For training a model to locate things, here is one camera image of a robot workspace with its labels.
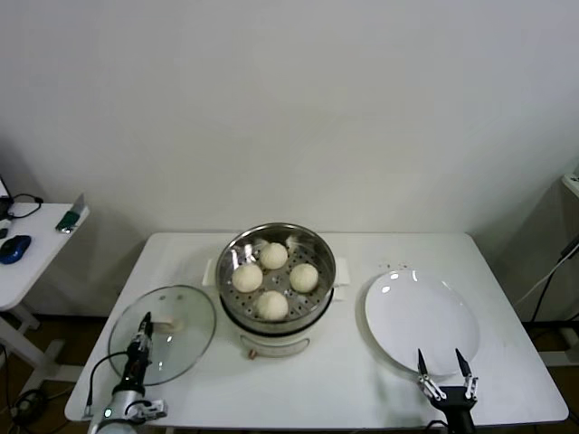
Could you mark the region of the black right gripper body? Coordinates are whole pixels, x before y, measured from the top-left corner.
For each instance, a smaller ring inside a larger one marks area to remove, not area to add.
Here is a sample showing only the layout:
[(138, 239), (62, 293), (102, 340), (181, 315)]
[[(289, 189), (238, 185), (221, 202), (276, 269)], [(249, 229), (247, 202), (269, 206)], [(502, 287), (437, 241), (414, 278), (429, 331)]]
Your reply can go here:
[(476, 401), (466, 398), (466, 388), (463, 386), (442, 386), (441, 391), (444, 397), (431, 398), (431, 405), (444, 414), (448, 431), (455, 434), (474, 434), (476, 428), (470, 411)]

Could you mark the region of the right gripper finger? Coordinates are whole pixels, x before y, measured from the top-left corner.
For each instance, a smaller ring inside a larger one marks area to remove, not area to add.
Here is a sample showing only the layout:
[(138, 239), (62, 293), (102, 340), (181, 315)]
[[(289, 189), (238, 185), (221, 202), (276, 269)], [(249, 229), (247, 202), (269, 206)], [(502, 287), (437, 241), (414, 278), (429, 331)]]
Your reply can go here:
[(427, 366), (422, 355), (421, 349), (418, 349), (418, 385), (422, 393), (430, 400), (445, 401), (446, 393), (441, 387), (431, 378), (428, 373)]
[(459, 349), (456, 349), (456, 357), (459, 363), (460, 372), (464, 379), (463, 387), (465, 389), (465, 399), (475, 401), (477, 399), (479, 378), (473, 375), (468, 361), (463, 357)]

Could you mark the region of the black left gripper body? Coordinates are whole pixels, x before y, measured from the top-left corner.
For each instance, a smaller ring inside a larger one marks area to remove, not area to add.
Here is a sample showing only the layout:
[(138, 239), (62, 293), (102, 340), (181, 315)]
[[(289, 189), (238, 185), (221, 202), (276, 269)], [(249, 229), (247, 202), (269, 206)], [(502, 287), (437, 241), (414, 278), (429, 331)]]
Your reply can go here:
[(145, 393), (144, 379), (149, 361), (149, 350), (134, 347), (127, 350), (127, 361), (123, 368), (119, 390), (121, 392), (130, 391), (139, 394)]

